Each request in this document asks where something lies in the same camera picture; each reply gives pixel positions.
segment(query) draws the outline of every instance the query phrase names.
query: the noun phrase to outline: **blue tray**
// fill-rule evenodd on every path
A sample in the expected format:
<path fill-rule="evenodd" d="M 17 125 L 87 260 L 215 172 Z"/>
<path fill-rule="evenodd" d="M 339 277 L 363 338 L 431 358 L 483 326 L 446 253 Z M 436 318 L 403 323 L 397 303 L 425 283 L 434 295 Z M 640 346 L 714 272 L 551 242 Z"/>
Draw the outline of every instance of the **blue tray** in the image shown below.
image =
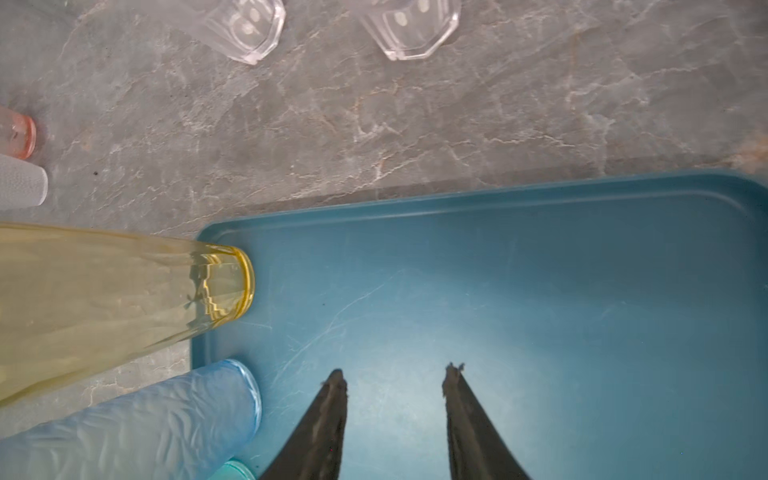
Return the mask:
<path fill-rule="evenodd" d="M 256 474 L 336 367 L 341 478 L 450 478 L 441 381 L 465 377 L 534 480 L 768 475 L 768 190 L 726 172 L 408 198 L 216 223 L 253 260 L 242 319 Z"/>

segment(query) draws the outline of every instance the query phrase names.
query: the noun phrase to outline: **blue textured tumbler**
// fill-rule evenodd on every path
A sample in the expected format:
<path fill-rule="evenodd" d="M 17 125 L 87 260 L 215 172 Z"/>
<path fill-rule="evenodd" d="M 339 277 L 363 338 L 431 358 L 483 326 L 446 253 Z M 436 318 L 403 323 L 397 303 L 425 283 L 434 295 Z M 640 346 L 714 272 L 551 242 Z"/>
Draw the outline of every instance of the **blue textured tumbler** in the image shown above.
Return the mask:
<path fill-rule="evenodd" d="M 0 441 L 0 477 L 207 480 L 260 420 L 253 376 L 224 360 Z"/>

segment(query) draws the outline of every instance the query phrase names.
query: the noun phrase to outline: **white textured cup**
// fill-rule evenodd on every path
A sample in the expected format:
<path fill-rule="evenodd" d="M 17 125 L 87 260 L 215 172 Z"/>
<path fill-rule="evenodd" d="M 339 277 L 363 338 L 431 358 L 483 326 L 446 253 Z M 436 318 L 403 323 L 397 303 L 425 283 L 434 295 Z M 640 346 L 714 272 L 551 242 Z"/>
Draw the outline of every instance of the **white textured cup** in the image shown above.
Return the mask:
<path fill-rule="evenodd" d="M 0 210 L 35 207 L 48 195 L 48 175 L 37 165 L 0 154 Z"/>

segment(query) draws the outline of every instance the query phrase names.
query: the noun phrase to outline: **countertop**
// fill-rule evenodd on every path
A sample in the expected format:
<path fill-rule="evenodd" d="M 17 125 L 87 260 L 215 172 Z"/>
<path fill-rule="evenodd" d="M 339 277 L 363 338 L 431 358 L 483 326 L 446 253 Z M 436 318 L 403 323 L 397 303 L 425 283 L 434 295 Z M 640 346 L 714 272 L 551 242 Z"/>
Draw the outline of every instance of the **countertop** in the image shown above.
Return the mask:
<path fill-rule="evenodd" d="M 130 0 L 0 2 L 0 104 L 40 127 L 40 207 L 0 220 L 192 238 L 246 214 L 768 161 L 763 0 L 473 0 L 391 62 L 338 0 L 231 61 Z M 0 437 L 177 375 L 180 343 L 0 409 Z"/>

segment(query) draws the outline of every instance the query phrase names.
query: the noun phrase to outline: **yellow glass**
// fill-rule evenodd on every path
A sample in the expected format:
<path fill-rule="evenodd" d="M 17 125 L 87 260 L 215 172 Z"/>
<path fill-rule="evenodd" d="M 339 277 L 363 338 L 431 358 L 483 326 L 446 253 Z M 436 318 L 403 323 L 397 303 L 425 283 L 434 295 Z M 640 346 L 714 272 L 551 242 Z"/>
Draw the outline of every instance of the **yellow glass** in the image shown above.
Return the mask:
<path fill-rule="evenodd" d="M 236 319 L 254 285 L 235 247 L 0 223 L 0 406 Z"/>

